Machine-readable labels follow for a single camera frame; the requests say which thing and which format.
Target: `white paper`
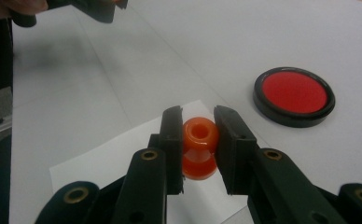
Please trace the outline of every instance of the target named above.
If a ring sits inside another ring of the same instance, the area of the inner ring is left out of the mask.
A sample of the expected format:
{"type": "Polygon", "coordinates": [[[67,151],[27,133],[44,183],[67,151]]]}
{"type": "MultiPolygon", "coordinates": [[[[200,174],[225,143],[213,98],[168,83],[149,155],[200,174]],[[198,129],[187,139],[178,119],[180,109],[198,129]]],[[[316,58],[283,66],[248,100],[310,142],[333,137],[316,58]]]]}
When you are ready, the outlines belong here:
{"type": "MultiPolygon", "coordinates": [[[[214,120],[201,101],[182,106],[183,121],[194,117],[214,120]]],[[[134,152],[146,148],[159,133],[161,118],[153,119],[72,160],[50,168],[53,191],[74,181],[100,188],[126,175],[134,152]]],[[[184,181],[184,194],[168,196],[167,223],[221,223],[246,206],[246,196],[229,196],[219,171],[202,181],[184,181]]]]}

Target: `white table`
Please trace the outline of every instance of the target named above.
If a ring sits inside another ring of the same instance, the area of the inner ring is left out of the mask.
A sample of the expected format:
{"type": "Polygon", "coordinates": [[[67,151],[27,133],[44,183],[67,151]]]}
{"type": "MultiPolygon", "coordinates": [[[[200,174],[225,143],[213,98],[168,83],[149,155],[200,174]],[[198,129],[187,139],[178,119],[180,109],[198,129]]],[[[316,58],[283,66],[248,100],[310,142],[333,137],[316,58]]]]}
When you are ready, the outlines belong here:
{"type": "Polygon", "coordinates": [[[72,7],[37,19],[14,29],[10,223],[35,221],[53,194],[49,167],[197,99],[236,109],[315,185],[362,183],[362,2],[131,0],[109,25],[72,7]],[[323,123],[259,114],[255,79],[278,66],[329,83],[337,104],[323,123]]]}

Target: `orange knob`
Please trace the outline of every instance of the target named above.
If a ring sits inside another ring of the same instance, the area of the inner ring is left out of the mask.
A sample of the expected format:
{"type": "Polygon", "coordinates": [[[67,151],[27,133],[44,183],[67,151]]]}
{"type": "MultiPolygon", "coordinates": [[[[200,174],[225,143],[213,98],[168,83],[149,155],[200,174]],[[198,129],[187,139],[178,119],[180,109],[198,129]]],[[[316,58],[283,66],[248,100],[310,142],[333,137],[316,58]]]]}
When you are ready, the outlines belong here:
{"type": "Polygon", "coordinates": [[[218,129],[206,118],[193,118],[183,126],[183,174],[189,179],[203,180],[216,172],[218,129]]]}

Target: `black rim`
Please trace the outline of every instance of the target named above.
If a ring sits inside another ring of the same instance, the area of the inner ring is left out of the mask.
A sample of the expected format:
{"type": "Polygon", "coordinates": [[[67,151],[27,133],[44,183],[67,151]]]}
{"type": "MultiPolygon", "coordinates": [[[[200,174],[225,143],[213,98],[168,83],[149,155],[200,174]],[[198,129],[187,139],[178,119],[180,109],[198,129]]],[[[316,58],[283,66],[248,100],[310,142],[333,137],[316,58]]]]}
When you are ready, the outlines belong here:
{"type": "Polygon", "coordinates": [[[278,67],[263,73],[257,78],[254,87],[254,102],[256,103],[259,111],[261,111],[269,119],[278,123],[290,127],[311,127],[323,121],[333,110],[335,107],[335,95],[329,85],[321,77],[314,73],[295,67],[278,67]],[[327,102],[325,106],[313,113],[295,113],[284,110],[269,101],[262,90],[263,82],[268,76],[284,71],[299,73],[318,82],[327,94],[327,102]]]}

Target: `human hand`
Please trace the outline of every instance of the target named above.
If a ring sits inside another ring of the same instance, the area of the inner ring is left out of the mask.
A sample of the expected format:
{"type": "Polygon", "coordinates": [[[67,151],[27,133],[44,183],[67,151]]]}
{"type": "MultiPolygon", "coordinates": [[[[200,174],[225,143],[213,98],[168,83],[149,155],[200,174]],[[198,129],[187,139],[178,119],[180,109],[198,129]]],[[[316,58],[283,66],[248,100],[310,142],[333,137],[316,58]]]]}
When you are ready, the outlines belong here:
{"type": "Polygon", "coordinates": [[[9,10],[23,15],[35,15],[48,9],[46,0],[0,0],[0,19],[8,18],[9,10]]]}

